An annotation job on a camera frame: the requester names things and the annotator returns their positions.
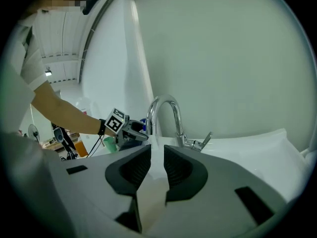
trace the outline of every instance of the chrome faucet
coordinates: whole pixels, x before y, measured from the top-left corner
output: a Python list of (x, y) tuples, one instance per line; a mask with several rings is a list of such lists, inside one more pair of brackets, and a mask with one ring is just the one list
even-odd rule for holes
[(174, 118), (176, 123), (176, 139), (180, 147), (186, 147), (196, 151), (201, 151), (209, 142), (212, 137), (212, 132), (209, 132), (203, 143), (197, 140), (187, 139), (183, 131), (182, 118), (180, 115), (180, 109), (177, 101), (174, 97), (169, 94), (164, 94), (157, 96), (151, 103), (148, 110), (147, 119), (146, 119), (146, 134), (147, 135), (156, 135), (157, 133), (157, 120), (159, 109), (163, 103), (169, 103), (174, 112)]

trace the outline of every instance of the black rectangular hole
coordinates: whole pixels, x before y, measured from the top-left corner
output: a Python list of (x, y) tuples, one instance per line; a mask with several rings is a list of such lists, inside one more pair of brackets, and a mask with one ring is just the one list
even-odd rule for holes
[(84, 165), (81, 165), (81, 166), (76, 166), (73, 168), (66, 169), (66, 171), (68, 172), (69, 175), (72, 175), (74, 173), (78, 173), (78, 172), (86, 170), (86, 169), (88, 169), (88, 168), (85, 167)]
[(249, 187), (238, 188), (235, 192), (258, 225), (261, 225), (274, 215), (267, 205)]

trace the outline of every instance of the black wristwatch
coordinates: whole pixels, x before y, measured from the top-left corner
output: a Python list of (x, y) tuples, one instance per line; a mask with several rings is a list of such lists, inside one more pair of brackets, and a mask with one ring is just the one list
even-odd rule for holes
[(100, 123), (100, 129), (99, 129), (99, 132), (98, 132), (98, 135), (99, 136), (103, 136), (105, 134), (105, 130), (106, 130), (106, 120), (104, 119), (99, 119), (101, 121)]

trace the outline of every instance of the white wall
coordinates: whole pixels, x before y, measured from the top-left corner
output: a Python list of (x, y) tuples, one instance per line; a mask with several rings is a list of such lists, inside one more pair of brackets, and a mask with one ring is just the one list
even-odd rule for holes
[(61, 99), (68, 101), (73, 106), (83, 96), (81, 85), (75, 80), (52, 83), (51, 86), (55, 92), (60, 90)]
[(31, 105), (29, 105), (29, 108), (27, 109), (24, 115), (24, 118), (22, 120), (19, 130), (21, 130), (23, 134), (26, 133), (27, 135), (29, 135), (28, 129), (30, 124), (33, 124)]
[[(154, 96), (176, 98), (190, 138), (285, 128), (298, 150), (308, 147), (316, 73), (279, 0), (135, 1)], [(159, 117), (163, 135), (174, 136), (170, 107)]]
[(36, 108), (32, 107), (32, 116), (35, 127), (39, 131), (40, 142), (47, 141), (54, 137), (51, 122), (47, 120)]
[(151, 100), (138, 52), (131, 0), (114, 0), (93, 35), (82, 75), (83, 95), (98, 110), (94, 117), (106, 119), (114, 107), (131, 119), (146, 117)]

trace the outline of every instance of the black slot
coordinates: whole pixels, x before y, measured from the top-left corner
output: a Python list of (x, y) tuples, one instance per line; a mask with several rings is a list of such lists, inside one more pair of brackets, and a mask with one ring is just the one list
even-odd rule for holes
[(238, 188), (235, 192), (258, 225), (261, 225), (274, 215), (249, 187)]
[(131, 129), (135, 131), (140, 131), (141, 129), (143, 129), (143, 124), (140, 122), (132, 122)]
[(78, 172), (86, 170), (86, 169), (88, 169), (88, 168), (85, 167), (84, 165), (81, 165), (81, 166), (76, 166), (73, 168), (66, 169), (66, 171), (68, 172), (69, 175), (72, 175), (74, 173), (78, 173)]

